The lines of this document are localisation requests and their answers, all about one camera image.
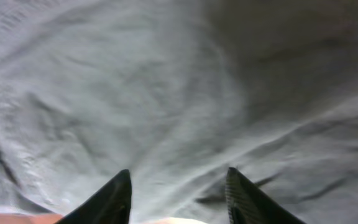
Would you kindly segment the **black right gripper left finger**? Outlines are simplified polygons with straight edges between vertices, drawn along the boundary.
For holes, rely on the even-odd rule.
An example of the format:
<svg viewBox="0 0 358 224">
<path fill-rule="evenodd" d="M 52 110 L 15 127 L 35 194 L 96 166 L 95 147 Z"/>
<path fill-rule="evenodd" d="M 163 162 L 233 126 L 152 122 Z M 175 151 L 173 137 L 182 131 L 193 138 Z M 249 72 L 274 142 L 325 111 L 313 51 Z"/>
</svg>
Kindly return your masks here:
<svg viewBox="0 0 358 224">
<path fill-rule="evenodd" d="M 124 169 L 56 224 L 129 224 L 131 203 L 130 171 Z"/>
</svg>

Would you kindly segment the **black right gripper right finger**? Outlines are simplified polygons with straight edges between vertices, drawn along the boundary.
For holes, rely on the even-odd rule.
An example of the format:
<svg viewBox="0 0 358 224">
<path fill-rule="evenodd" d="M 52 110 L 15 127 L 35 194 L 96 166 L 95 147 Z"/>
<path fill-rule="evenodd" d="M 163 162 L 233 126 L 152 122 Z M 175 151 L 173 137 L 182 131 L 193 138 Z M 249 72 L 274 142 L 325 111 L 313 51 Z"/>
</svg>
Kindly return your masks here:
<svg viewBox="0 0 358 224">
<path fill-rule="evenodd" d="M 225 195 L 230 224 L 305 224 L 234 167 L 226 174 Z"/>
</svg>

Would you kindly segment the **grey shorts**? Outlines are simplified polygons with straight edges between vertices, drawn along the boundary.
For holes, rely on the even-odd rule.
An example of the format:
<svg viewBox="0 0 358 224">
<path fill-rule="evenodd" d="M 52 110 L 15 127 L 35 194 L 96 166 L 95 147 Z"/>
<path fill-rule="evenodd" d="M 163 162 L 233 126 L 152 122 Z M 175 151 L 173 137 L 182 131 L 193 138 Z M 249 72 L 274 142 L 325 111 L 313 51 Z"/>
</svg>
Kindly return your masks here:
<svg viewBox="0 0 358 224">
<path fill-rule="evenodd" d="M 230 167 L 358 223 L 358 0 L 0 1 L 0 213 L 226 223 Z"/>
</svg>

